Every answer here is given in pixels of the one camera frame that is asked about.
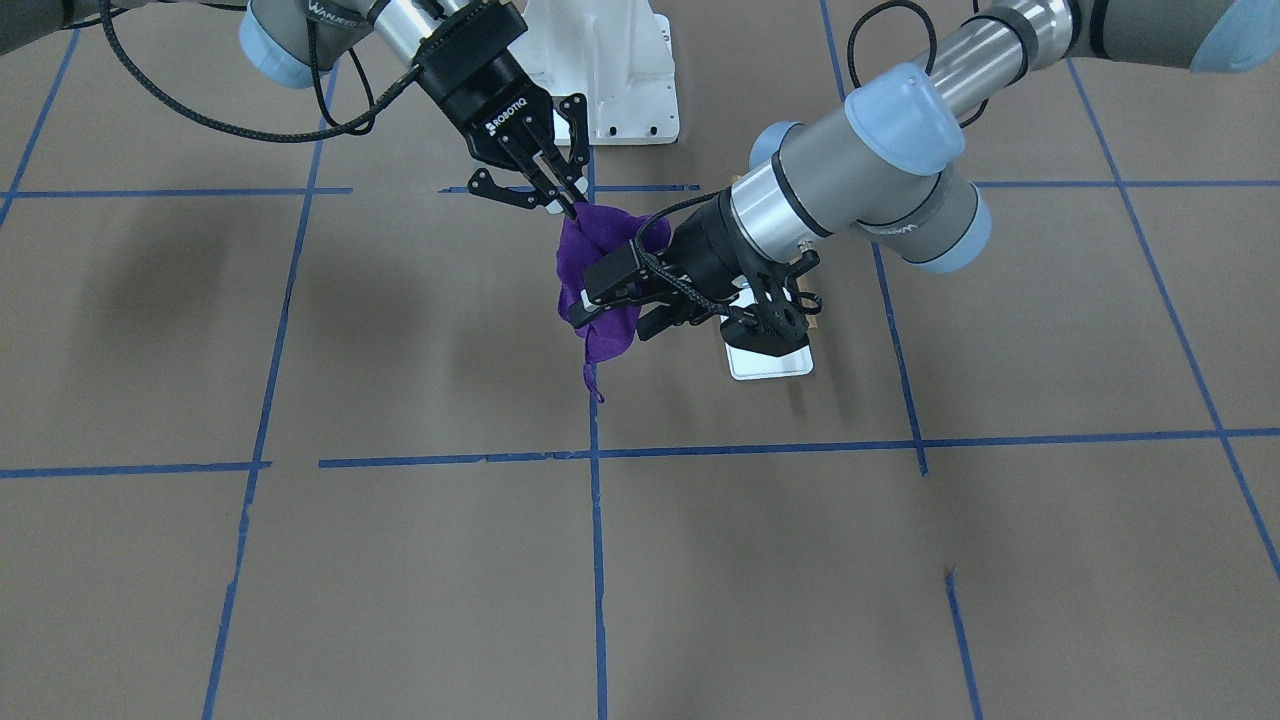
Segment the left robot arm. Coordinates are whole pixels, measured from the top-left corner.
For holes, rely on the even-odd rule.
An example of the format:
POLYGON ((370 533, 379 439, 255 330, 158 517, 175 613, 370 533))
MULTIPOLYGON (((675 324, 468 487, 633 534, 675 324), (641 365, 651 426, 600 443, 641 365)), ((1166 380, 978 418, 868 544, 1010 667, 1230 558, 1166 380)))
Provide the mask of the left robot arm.
POLYGON ((822 306, 797 282, 832 234, 861 231, 933 273, 984 249, 989 209, 955 161, 963 122, 1001 90, 1070 56, 1243 73, 1276 53, 1275 1, 995 1, 915 60, 855 79, 820 120, 768 127, 748 170, 690 200, 671 238, 649 245, 650 217, 568 269, 562 314, 577 331, 620 320, 625 341, 718 319, 727 345, 781 357, 809 343, 822 306))

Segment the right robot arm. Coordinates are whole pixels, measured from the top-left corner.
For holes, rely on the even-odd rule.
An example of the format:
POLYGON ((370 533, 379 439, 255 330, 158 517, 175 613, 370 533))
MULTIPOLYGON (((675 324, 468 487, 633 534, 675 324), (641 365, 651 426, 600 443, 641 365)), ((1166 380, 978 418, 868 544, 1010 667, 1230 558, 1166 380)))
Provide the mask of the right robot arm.
POLYGON ((269 143, 308 143, 366 135, 376 117, 411 85, 440 108, 479 167, 470 193, 515 208, 545 208, 575 218, 585 200, 589 161, 588 101, 556 97, 536 85, 512 47, 529 29, 508 1, 225 1, 241 17, 239 46, 269 79, 323 96, 321 77, 358 42, 380 37, 404 73, 367 110, 339 123, 323 109, 325 128, 302 135, 253 131, 216 120, 160 90, 128 56, 114 20, 133 1, 5 1, 3 51, 58 31, 99 26, 118 61, 173 111, 224 135, 269 143))

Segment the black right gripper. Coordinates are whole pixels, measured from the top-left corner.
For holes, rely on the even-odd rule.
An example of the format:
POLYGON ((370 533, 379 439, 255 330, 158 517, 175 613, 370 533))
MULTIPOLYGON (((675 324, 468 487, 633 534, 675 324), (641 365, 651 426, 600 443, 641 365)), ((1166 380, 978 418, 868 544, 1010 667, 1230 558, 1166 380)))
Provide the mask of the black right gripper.
POLYGON ((575 220, 589 190, 589 102, 532 82, 509 51, 527 29, 515 4, 472 1, 420 41, 417 82, 479 161, 468 193, 575 220))

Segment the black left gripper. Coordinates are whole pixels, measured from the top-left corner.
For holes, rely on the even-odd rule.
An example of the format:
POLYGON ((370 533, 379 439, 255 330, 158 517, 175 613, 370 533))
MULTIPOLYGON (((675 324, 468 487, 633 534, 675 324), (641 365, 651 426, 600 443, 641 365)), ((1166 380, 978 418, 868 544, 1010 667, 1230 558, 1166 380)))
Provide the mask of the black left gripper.
MULTIPOLYGON (((672 290, 663 304, 637 319, 636 338, 641 342, 672 327, 728 316, 730 307, 746 307, 754 301, 741 260, 755 249, 735 219, 732 195, 707 195, 704 201, 681 222, 662 252, 664 270, 689 290, 672 290)), ((648 275, 643 249, 623 241, 584 272, 580 299, 584 305, 640 304, 648 275)))

